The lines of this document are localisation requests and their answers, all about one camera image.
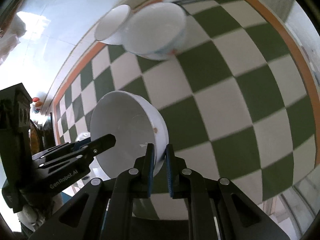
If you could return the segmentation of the large white bowl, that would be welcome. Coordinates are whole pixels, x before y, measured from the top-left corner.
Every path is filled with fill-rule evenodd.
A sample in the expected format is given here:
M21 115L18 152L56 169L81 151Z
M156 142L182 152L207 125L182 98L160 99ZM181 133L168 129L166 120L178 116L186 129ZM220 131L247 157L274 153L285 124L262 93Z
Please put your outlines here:
M168 129L159 111L139 95L121 90L104 95L93 111L90 133L91 140L107 134L116 138L114 147L97 155L97 162L110 178L132 168L135 160L146 154L149 143L155 147L153 174L162 168Z

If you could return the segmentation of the dark rimmed white bowl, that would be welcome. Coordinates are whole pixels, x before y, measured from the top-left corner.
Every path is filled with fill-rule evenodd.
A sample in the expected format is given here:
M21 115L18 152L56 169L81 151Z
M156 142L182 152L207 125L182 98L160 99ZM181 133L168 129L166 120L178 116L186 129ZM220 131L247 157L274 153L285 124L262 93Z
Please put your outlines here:
M131 15L131 7L127 4L111 9L99 21L94 32L95 40L108 45L121 45L123 30Z

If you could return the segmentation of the blue floral white bowl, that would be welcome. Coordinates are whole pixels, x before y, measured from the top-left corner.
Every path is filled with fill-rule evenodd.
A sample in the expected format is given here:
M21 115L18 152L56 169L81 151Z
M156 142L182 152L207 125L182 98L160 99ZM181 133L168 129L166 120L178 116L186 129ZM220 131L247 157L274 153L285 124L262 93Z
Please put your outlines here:
M123 47L145 59L168 60L183 47L186 29L187 15L182 7L153 3L129 19L123 32Z

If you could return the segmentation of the green white checkered mat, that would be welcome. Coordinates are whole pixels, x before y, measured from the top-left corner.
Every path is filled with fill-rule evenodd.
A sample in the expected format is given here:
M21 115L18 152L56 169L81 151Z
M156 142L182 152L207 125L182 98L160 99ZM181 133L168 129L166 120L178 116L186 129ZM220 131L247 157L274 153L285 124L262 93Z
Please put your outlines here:
M191 169L257 204L285 193L317 163L319 103L298 46L259 0L185 10L188 42L168 61L102 43L87 53L55 99L57 139L87 132L99 99L121 89L159 110Z

